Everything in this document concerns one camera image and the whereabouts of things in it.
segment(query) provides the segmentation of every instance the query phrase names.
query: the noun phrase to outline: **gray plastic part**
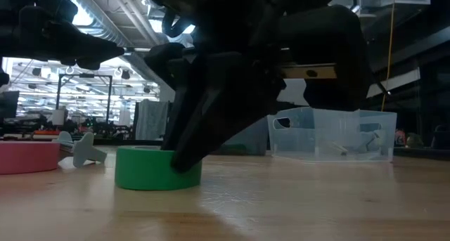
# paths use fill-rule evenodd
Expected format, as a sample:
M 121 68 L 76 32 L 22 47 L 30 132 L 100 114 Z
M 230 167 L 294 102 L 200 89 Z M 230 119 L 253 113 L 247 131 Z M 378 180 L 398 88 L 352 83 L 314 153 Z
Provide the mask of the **gray plastic part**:
M 94 134 L 86 133 L 80 141 L 73 142 L 72 136 L 66 132 L 61 131 L 58 139 L 53 140 L 61 144 L 61 160 L 73 156 L 73 165 L 77 168 L 83 167 L 86 160 L 104 163 L 106 160 L 106 152 L 99 150 L 93 146 Z

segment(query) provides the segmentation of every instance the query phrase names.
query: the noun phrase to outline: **ceiling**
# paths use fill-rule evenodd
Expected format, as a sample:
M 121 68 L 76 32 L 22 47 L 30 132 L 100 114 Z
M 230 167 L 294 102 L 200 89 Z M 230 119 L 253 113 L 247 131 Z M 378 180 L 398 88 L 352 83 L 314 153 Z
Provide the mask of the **ceiling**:
M 164 15 L 160 8 L 149 0 L 72 0 L 79 8 L 74 24 L 88 34 L 116 42 L 122 47 L 143 48 L 148 50 L 156 44 L 167 41 L 181 42 L 192 46 L 192 38 L 185 34 L 176 39 L 169 39 L 161 33 L 161 19 Z M 392 0 L 333 0 L 333 4 L 342 4 L 357 13 L 363 30 L 369 40 L 390 29 L 390 9 Z M 413 1 L 397 7 L 396 25 L 409 19 L 423 8 L 426 3 Z M 121 58 L 107 61 L 100 70 L 92 72 L 71 68 L 57 62 L 40 62 L 13 59 L 12 90 L 21 91 L 20 112 L 28 110 L 54 110 L 58 74 L 87 73 L 96 76 L 110 75 L 112 82 L 113 116 L 117 119 L 120 109 L 134 109 L 134 103 L 143 98 L 158 100 L 159 84 L 164 84 L 143 62 L 143 54 L 126 53 Z M 40 68 L 39 76 L 33 75 L 33 69 Z M 130 79 L 122 79 L 123 70 L 130 71 Z M 84 115 L 105 117 L 106 99 L 108 98 L 108 79 L 79 78 L 64 79 L 67 82 L 61 88 L 61 105 L 71 112 Z M 148 86 L 150 93 L 144 93 Z

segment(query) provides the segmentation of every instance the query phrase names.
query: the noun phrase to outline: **yellow cable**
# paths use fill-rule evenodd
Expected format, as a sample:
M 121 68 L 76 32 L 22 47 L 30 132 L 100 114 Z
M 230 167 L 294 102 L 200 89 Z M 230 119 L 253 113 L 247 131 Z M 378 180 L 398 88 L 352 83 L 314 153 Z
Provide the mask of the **yellow cable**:
M 389 56 L 387 58 L 387 76 L 386 76 L 386 90 L 389 91 L 387 84 L 389 77 L 391 75 L 391 62 L 392 62 L 392 43 L 394 41 L 394 17 L 395 17 L 395 3 L 397 0 L 394 0 L 392 2 L 392 12 L 391 12 L 391 35 L 389 40 Z M 385 104 L 386 104 L 386 95 L 382 97 L 382 105 L 381 105 L 381 112 L 385 111 Z

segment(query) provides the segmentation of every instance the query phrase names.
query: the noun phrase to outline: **computer monitor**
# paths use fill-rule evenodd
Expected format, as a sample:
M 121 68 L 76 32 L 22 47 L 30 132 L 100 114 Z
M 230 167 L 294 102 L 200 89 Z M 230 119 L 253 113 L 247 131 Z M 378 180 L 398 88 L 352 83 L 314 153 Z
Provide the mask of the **computer monitor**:
M 0 119 L 15 118 L 19 100 L 18 91 L 0 93 Z

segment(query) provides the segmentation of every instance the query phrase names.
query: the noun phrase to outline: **green tape roll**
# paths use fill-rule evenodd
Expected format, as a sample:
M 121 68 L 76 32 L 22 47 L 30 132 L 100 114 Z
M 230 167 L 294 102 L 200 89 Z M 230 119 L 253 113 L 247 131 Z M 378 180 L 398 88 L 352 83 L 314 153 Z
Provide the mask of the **green tape roll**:
M 200 185 L 202 163 L 184 174 L 170 167 L 174 152 L 149 147 L 119 147 L 115 163 L 115 184 L 131 190 L 176 190 Z

